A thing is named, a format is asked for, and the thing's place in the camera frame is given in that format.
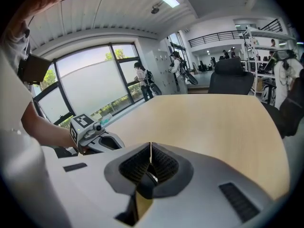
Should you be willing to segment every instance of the window frame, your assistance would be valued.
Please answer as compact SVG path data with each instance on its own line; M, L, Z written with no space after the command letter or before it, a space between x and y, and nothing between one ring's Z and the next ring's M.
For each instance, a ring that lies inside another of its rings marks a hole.
M138 55L138 56L137 56L137 57L129 57L129 58L117 59L117 58L116 58L116 54L115 54L114 49L113 49L113 45L131 45L131 46L133 46L133 48L136 50L135 52L136 52L136 55ZM54 124L54 125L59 125L59 124L61 124L63 121L65 121L66 119L68 119L69 117L71 117L71 116L76 116L75 111L74 111L74 109L73 109L71 103L69 102L68 97L67 97L67 95L66 95L66 93L65 93L64 87L62 86L61 77L60 77L59 71L58 71L57 61L58 61L58 60L61 60L61 59L63 59L63 58L65 58L65 57L69 57L69 56L72 56L72 55L74 55L74 54L80 53L80 52L82 52L82 51L86 51L86 50L90 50L90 49L98 48L98 47L99 47L99 48L100 48L100 47L106 47L106 46L108 46L109 49L110 49L110 52L111 52L111 54L112 54L112 58L113 58L113 60L115 61L116 67L117 67L117 69L118 69L118 71L119 71L120 77L121 77L121 79L122 79L122 81L123 81L124 87L125 87L125 89L126 89L126 91L127 91L128 98L129 98L129 100L130 100L130 104L129 104L129 105L127 105L126 107L124 107L124 108L122 108L122 109L120 109L120 110L114 112L112 115L115 116L116 114L119 114L119 113L122 112L123 110L127 109L128 107L132 106L133 104L135 104L135 103L137 103L137 102L139 102L140 100L143 99L143 97L142 97L142 98L140 98L140 99L134 101L134 99L133 99L133 97L132 97L132 95L131 95L131 92L130 92L130 90L129 90L128 87L129 87L129 86L132 86L132 85L135 85L135 84L137 84L138 82L132 81L132 82L127 83L127 82L126 82L126 79L125 79L125 77L124 77L124 73L123 73L123 71L122 71L122 69L121 69L121 66L120 66L120 63L131 62L131 61L136 61L136 62L142 63L142 62L141 62L141 59L140 59L140 57L139 57L138 50L137 50L137 48L136 48L135 43L134 43L134 42L132 42L132 43L125 43L125 42L122 42L122 43L119 43L119 42L116 42L116 43L106 43L106 44L100 44L100 45L96 45L96 46L91 46L91 47L82 48L82 49L79 49L79 50L76 50L76 51L67 53L67 54L65 54L65 55L63 55L63 56L61 56L61 57L58 57L58 58L54 58L54 59L53 59L52 63L54 64L54 68L55 68L55 73L56 73L57 81L54 82L53 84L51 84L50 86L48 86L48 87L47 87L46 89L44 89L43 91L41 91L41 93L39 93L38 95L35 95L35 97L33 98L33 103L34 103L34 106L35 106L36 111L37 111L37 113L38 113L39 116L41 116L41 117L44 117L44 116L45 116L45 117L47 118L46 114L43 112L41 106L39 105L39 101L40 101L41 99L43 99L45 96L47 96L49 93L51 93L53 90L57 89L57 88L59 88L60 93L61 93L61 96L62 96L62 98L63 98L63 100L64 100L64 102L65 102L65 104L66 104L66 107L67 107L68 110L69 110L69 112L68 112L67 114L65 114L64 116L60 116L60 118L59 118L57 121L55 121L53 124Z

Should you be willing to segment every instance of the ceiling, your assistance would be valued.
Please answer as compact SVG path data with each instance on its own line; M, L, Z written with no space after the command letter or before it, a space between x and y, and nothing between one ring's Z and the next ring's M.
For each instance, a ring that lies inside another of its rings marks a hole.
M162 3L160 11L151 14L161 0L65 0L28 20L31 48L88 29L125 28L157 35L192 14L184 0L177 1L175 8Z
M180 5L171 8L161 0L65 0L47 11L29 18L32 50L60 38L70 38L79 31L109 29L144 34L145 37L163 39L187 26L227 13L240 15L254 8L257 0L177 0ZM157 14L151 14L154 5L160 6Z

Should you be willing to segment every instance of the human arm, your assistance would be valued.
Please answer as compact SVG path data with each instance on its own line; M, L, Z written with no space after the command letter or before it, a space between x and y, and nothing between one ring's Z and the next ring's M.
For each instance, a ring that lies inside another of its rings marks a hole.
M179 70L179 66L180 66L180 61L179 60L174 60L174 66L171 69L171 73L176 73Z
M24 130L37 139L40 145L54 145L62 147L76 147L69 130L53 125L40 117L32 102L27 106L21 122Z

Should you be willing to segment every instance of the white shelf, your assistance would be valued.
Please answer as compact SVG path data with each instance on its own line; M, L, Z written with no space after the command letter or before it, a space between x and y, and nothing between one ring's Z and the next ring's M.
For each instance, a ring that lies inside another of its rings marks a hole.
M275 78L275 76L273 74L257 74L258 77L265 77L265 78Z
M255 92L255 89L253 87L251 87L250 89L253 93ZM261 94L263 91L256 91L256 94Z
M295 40L295 38L283 34L282 32L273 32L273 31L266 31L266 30L259 30L256 28L248 27L246 31L244 32L245 36L249 35L249 31L251 32L251 35L254 37L266 37L266 38L273 38L273 39L279 39L279 40Z
M256 50L267 50L267 51L277 51L277 50L282 50L281 48L276 48L276 47L270 47L270 46L262 46L262 45L255 45Z

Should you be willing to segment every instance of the black grille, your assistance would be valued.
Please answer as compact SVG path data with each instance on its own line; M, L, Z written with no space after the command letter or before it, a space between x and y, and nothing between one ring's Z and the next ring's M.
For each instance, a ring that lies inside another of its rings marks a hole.
M163 183L170 179L179 169L179 164L174 158L154 147L152 147L152 164L158 183Z
M146 173L150 164L150 148L144 148L140 152L133 155L131 158L122 162L119 165L119 172L135 185L137 185L142 176Z
M253 203L233 183L220 185L219 188L243 223L259 213Z

